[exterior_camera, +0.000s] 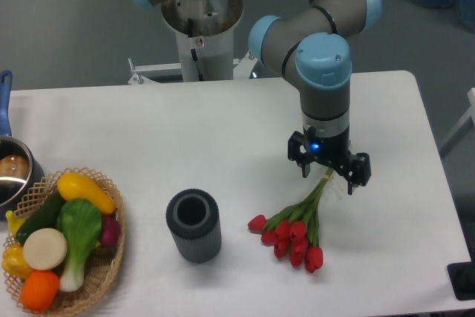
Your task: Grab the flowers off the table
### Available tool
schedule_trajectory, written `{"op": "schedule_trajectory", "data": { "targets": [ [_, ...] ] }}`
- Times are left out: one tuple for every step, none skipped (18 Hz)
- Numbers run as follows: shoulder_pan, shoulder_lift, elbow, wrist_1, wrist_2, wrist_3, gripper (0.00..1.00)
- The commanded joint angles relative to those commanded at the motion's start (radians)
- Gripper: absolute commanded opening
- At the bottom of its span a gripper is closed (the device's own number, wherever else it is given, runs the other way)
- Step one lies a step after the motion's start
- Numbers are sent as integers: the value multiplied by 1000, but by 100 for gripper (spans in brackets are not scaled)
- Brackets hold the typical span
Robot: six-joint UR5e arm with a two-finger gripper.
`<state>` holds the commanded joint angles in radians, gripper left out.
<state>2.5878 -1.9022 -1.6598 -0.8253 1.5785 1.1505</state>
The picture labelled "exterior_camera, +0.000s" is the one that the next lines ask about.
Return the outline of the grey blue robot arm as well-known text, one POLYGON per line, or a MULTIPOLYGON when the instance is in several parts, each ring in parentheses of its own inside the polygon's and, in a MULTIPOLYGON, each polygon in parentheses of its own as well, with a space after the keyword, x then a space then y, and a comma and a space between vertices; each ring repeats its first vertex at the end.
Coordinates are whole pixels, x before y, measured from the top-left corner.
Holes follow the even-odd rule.
MULTIPOLYGON (((133 0, 160 6, 174 31, 186 82, 233 77, 234 29, 243 0, 133 0)), ((381 0, 308 0, 309 9, 291 19, 264 16, 249 33, 250 53, 300 95, 302 131, 288 141, 288 158, 303 175, 312 163, 334 169, 349 190, 370 179, 370 158, 351 153, 349 36, 372 27, 381 0)))

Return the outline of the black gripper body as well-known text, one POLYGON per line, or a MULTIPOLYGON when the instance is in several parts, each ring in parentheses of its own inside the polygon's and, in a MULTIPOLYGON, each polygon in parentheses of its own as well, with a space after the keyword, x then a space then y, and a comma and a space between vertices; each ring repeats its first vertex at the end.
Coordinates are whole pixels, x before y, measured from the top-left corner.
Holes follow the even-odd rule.
POLYGON ((295 131, 287 143, 288 159, 298 167, 305 160, 333 169, 347 182, 354 180, 367 185, 371 177, 370 155, 364 152, 353 154, 349 149, 350 129, 334 137, 318 137, 316 129, 310 127, 304 132, 295 131))

